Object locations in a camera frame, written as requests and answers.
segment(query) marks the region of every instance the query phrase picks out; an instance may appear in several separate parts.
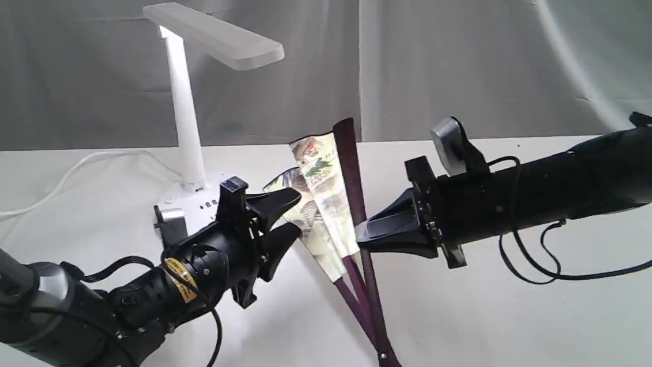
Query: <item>painted fan paper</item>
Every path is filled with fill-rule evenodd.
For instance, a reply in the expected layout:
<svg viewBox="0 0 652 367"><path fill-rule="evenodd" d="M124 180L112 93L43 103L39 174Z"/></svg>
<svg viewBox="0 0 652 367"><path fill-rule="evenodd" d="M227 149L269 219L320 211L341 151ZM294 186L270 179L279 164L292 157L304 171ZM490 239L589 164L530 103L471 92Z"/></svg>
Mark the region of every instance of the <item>painted fan paper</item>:
<svg viewBox="0 0 652 367"><path fill-rule="evenodd" d="M290 148L340 258L359 252L333 134L308 136Z"/></svg>
<svg viewBox="0 0 652 367"><path fill-rule="evenodd" d="M346 270L338 254L332 250L335 247L333 239L299 168L291 168L281 173L268 183L263 191L277 191L286 187L292 187L300 192L301 200L288 210L283 218L301 228L303 232L301 242L319 263L331 282L335 282L346 273Z"/></svg>

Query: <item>paper fan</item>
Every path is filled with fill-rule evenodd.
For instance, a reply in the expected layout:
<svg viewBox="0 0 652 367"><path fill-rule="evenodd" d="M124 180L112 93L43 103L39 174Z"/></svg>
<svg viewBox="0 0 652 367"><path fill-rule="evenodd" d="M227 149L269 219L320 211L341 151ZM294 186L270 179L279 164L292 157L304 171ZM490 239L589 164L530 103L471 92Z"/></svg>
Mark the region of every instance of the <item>paper fan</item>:
<svg viewBox="0 0 652 367"><path fill-rule="evenodd" d="M367 284L353 258L360 252L354 221L365 219L362 198L352 200L353 210L349 205L352 195L362 195L353 119L341 121L331 132L298 139L290 148L298 167L281 173L263 190L292 187L301 193L301 201L286 212L285 220L302 229L301 242L336 285L376 347L380 366L400 366L385 331L370 255L362 254ZM344 282L347 273L357 298ZM373 303L368 295L374 297Z"/></svg>

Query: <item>lamp base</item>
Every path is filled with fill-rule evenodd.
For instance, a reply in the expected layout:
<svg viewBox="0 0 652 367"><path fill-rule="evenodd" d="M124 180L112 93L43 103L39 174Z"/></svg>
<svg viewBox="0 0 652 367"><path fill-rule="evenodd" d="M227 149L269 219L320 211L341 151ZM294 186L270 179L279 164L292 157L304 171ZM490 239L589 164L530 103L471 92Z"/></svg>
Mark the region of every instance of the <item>lamp base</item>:
<svg viewBox="0 0 652 367"><path fill-rule="evenodd" d="M215 220L220 183L231 177L233 175L225 172L208 173L207 188L194 192L185 189L181 182L175 182L159 199L158 209L164 219L183 218L187 236L193 235Z"/></svg>

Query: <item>lamp head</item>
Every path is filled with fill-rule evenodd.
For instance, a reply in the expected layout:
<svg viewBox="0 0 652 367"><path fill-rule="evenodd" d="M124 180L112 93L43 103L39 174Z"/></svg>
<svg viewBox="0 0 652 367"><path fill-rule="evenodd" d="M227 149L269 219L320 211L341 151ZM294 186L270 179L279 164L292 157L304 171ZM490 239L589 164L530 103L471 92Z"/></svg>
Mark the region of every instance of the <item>lamp head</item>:
<svg viewBox="0 0 652 367"><path fill-rule="evenodd" d="M150 5L143 14L160 27L161 37L177 35L234 70L256 69L285 57L279 42L177 3Z"/></svg>

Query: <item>white cable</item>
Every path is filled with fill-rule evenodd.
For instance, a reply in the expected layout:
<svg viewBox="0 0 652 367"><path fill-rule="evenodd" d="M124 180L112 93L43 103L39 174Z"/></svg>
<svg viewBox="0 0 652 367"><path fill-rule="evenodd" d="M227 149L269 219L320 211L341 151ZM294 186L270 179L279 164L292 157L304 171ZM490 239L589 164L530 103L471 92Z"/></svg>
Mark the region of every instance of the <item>white cable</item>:
<svg viewBox="0 0 652 367"><path fill-rule="evenodd" d="M140 155L140 154L149 155L156 162L158 162L158 164L163 166L165 169L167 169L168 171L170 171L170 172L174 173L175 175L181 177L181 173L179 171L177 171L174 168L168 166L163 161L161 161L157 156L153 155L152 152L147 151L147 150L118 150L118 151L110 151L110 152L95 152L95 153L91 153L91 154L85 156L84 158L80 159L77 163L75 163L74 166L70 167L66 171L66 173L61 177L59 182L57 182L57 185L54 187L54 189L52 189L45 197L43 197L39 201L36 201L34 204L32 204L30 206L27 206L25 208L17 209L17 210L11 210L9 212L0 212L0 217L12 217L12 216L15 216L15 215L25 214L27 212L31 212L32 210L38 208L44 202L50 200L54 195L56 195L57 192L59 192L59 190L61 189L63 184L70 177L70 175L72 175L77 170L77 168L80 168L81 166L86 164L92 158L95 158L95 157L98 157L98 156L103 156L103 155L109 155L109 156L112 155L112 156L119 157L121 155Z"/></svg>

